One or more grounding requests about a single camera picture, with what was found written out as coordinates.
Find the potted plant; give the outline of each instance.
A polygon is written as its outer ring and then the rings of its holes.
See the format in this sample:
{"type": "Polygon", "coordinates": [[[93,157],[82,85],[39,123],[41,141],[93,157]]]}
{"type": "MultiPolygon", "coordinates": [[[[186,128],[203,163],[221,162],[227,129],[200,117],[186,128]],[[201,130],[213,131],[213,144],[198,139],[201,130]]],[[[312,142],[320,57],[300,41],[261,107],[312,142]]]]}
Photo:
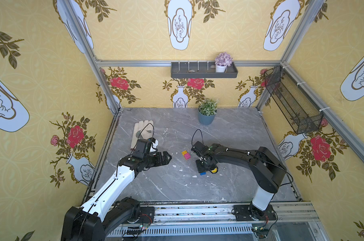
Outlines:
{"type": "Polygon", "coordinates": [[[213,122],[217,113],[218,100],[205,99],[198,107],[198,120],[203,125],[209,125],[213,122]]]}
{"type": "Polygon", "coordinates": [[[223,73],[226,67],[232,64],[233,58],[227,52],[220,53],[216,57],[216,73],[223,73]]]}

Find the wallpaper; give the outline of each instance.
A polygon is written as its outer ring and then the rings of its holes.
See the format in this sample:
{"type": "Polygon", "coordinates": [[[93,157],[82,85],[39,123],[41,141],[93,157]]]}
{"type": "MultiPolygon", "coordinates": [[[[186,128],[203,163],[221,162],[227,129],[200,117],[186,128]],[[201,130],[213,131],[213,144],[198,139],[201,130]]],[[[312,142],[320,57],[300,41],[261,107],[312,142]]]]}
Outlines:
{"type": "Polygon", "coordinates": [[[364,0],[328,0],[290,64],[364,142],[364,0]]]}
{"type": "MultiPolygon", "coordinates": [[[[326,1],[290,64],[364,142],[364,1],[326,1]]],[[[295,135],[274,100],[263,116],[329,238],[363,240],[363,162],[326,119],[295,135]]]]}
{"type": "Polygon", "coordinates": [[[320,131],[296,136],[274,100],[270,106],[263,117],[303,199],[312,202],[331,241],[359,240],[354,222],[364,223],[363,162],[327,120],[320,131]]]}
{"type": "Polygon", "coordinates": [[[305,0],[78,0],[103,60],[277,60],[305,0]]]}
{"type": "Polygon", "coordinates": [[[0,1],[0,241],[59,240],[112,121],[98,91],[52,1],[0,1]]]}
{"type": "Polygon", "coordinates": [[[271,67],[238,67],[234,79],[172,79],[169,67],[104,67],[107,83],[122,107],[198,107],[205,98],[218,106],[256,106],[271,67]]]}

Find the red rose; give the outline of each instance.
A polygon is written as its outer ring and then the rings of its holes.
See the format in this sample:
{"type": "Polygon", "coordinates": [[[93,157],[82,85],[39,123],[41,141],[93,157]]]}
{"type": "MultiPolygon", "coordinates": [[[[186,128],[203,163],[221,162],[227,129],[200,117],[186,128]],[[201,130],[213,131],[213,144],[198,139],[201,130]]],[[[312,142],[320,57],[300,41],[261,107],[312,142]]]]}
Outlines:
{"type": "Polygon", "coordinates": [[[320,135],[310,139],[312,143],[312,154],[316,161],[325,161],[330,157],[330,145],[320,135]]]}
{"type": "Polygon", "coordinates": [[[268,71],[268,69],[262,69],[261,72],[260,72],[260,75],[265,74],[266,71],[268,71]]]}
{"type": "Polygon", "coordinates": [[[128,89],[129,85],[127,84],[127,80],[122,79],[121,77],[118,78],[112,78],[110,80],[110,83],[112,86],[115,86],[119,89],[128,89]]]}
{"type": "Polygon", "coordinates": [[[54,145],[56,147],[58,142],[59,142],[59,137],[57,135],[53,135],[51,138],[51,145],[54,145]]]}
{"type": "Polygon", "coordinates": [[[68,133],[67,144],[74,148],[79,142],[81,142],[84,138],[83,129],[80,126],[75,126],[71,128],[68,133]]]}
{"type": "Polygon", "coordinates": [[[327,119],[323,118],[323,119],[321,120],[320,125],[321,125],[322,127],[326,127],[326,126],[328,125],[328,121],[327,121],[327,119]]]}
{"type": "Polygon", "coordinates": [[[193,87],[194,89],[202,89],[205,85],[204,79],[189,79],[187,85],[193,87]]]}

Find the floor vent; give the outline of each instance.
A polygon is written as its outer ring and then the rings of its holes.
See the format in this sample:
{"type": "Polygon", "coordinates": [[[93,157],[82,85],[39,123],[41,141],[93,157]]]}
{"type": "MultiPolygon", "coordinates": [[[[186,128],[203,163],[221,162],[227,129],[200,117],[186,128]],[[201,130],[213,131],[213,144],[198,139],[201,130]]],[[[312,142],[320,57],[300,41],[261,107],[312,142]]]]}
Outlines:
{"type": "MultiPolygon", "coordinates": [[[[252,224],[194,224],[150,226],[141,236],[179,236],[200,234],[250,234],[252,224]]],[[[107,237],[121,237],[127,232],[127,227],[117,227],[107,237]]]]}

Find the blue pot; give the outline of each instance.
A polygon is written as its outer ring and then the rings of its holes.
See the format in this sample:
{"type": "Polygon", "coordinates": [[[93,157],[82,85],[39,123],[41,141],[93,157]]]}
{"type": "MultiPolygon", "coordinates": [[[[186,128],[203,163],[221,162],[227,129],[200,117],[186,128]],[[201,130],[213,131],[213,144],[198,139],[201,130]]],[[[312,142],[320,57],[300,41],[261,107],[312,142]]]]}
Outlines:
{"type": "Polygon", "coordinates": [[[216,114],[209,115],[209,116],[203,115],[198,111],[199,123],[201,123],[203,125],[210,125],[213,122],[215,116],[216,116],[216,114]]]}

